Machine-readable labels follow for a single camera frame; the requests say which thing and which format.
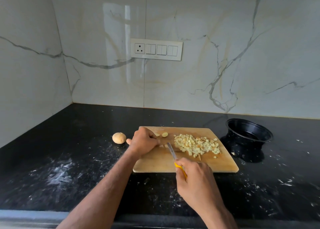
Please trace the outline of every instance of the hand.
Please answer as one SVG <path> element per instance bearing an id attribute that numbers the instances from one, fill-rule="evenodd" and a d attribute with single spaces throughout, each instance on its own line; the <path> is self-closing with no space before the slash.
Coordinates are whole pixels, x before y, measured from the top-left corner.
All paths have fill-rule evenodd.
<path id="1" fill-rule="evenodd" d="M 202 217 L 207 211 L 225 208 L 212 170 L 206 163 L 186 158 L 176 163 L 184 166 L 188 176 L 186 180 L 182 170 L 176 168 L 178 193 L 192 209 Z"/>
<path id="2" fill-rule="evenodd" d="M 128 150 L 134 151 L 139 157 L 160 144 L 160 140 L 157 140 L 156 135 L 143 126 L 140 126 L 139 130 L 134 132 L 133 138 L 127 139 L 126 142 L 130 145 Z"/>

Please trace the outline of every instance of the left hand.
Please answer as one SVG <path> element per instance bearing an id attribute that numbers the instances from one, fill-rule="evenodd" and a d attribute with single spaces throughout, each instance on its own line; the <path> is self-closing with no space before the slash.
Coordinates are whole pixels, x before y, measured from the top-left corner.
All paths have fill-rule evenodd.
<path id="1" fill-rule="evenodd" d="M 127 139 L 127 143 L 130 145 L 128 150 L 132 150 L 140 156 L 147 154 L 156 145 L 160 144 L 160 140 L 157 140 L 156 135 L 149 129 L 140 126 L 139 130 L 134 132 L 132 139 Z"/>

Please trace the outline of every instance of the wall tile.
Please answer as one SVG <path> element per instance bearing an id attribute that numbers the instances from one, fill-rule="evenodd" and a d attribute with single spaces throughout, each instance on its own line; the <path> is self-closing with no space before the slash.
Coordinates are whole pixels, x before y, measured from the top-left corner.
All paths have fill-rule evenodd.
<path id="1" fill-rule="evenodd" d="M 145 107 L 320 118 L 320 0 L 146 1 L 146 39 L 183 52 L 146 61 Z"/>
<path id="2" fill-rule="evenodd" d="M 51 0 L 0 0 L 0 147 L 72 100 Z"/>
<path id="3" fill-rule="evenodd" d="M 75 103 L 143 107 L 146 0 L 53 0 Z"/>

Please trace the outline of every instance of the countertop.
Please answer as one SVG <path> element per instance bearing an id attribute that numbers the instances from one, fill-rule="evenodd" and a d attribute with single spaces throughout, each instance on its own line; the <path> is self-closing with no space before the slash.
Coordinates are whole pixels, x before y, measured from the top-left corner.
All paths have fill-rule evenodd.
<path id="1" fill-rule="evenodd" d="M 142 125 L 199 127 L 221 138 L 230 118 L 274 135 L 260 161 L 239 156 L 238 173 L 214 174 L 234 217 L 319 222 L 320 120 L 84 104 L 68 106 L 0 149 L 0 210 L 72 210 L 128 147 L 112 142 L 115 132 L 131 138 Z M 177 193 L 173 173 L 132 173 L 116 221 L 134 220 L 130 215 L 197 217 Z"/>

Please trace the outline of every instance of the yellow knife handle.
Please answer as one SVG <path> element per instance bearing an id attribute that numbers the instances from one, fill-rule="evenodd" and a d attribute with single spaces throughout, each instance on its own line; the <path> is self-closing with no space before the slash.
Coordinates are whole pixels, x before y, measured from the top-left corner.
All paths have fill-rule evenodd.
<path id="1" fill-rule="evenodd" d="M 176 164 L 176 163 L 174 163 L 174 165 L 176 166 L 176 168 L 181 168 L 181 170 L 182 170 L 182 172 L 183 172 L 184 176 L 185 176 L 185 177 L 186 177 L 186 179 L 187 179 L 187 178 L 188 178 L 188 176 L 187 176 L 186 172 L 183 170 L 183 168 L 182 168 L 181 166 L 179 166 L 178 164 Z"/>

